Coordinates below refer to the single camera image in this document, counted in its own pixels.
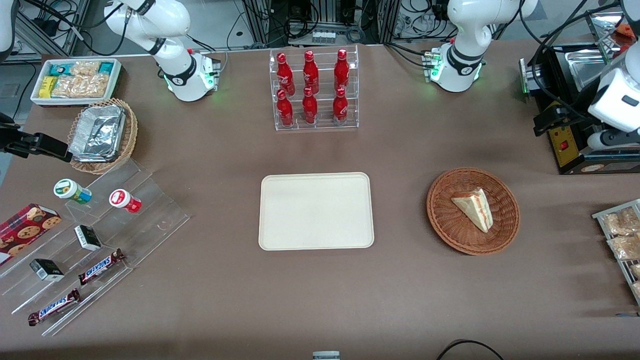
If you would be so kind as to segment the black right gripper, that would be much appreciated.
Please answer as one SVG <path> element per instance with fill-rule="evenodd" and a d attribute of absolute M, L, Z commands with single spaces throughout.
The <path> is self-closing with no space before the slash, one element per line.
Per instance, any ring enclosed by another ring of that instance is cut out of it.
<path fill-rule="evenodd" d="M 0 150 L 16 157 L 29 157 L 32 153 L 57 158 L 66 163 L 73 159 L 67 143 L 44 133 L 32 135 L 23 132 L 13 118 L 4 113 L 0 114 Z"/>

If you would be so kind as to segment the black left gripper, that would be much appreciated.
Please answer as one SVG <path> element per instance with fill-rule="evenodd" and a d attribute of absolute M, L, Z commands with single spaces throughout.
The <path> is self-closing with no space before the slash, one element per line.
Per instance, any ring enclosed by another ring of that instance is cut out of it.
<path fill-rule="evenodd" d="M 537 115 L 534 117 L 533 130 L 535 137 L 541 137 L 558 127 L 570 127 L 580 124 L 590 126 L 594 123 L 594 118 L 585 112 L 573 112 L 563 105 L 549 105 L 546 108 L 546 114 L 547 116 Z"/>

